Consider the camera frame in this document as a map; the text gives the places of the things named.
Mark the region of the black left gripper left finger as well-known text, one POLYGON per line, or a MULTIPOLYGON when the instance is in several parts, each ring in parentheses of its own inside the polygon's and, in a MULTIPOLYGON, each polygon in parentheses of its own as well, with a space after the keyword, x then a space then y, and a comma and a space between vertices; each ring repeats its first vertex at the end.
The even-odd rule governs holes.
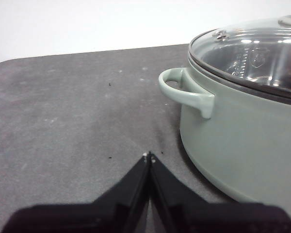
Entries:
POLYGON ((132 233, 148 201, 150 158, 143 155, 91 203, 35 205, 15 211, 4 233, 132 233))

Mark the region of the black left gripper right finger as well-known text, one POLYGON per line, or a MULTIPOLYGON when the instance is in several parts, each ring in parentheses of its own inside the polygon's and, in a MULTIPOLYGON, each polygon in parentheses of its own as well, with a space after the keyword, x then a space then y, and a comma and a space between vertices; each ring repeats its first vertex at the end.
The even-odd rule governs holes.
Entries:
POLYGON ((291 233, 279 207, 252 202, 209 203, 149 153, 151 198, 168 233, 291 233))

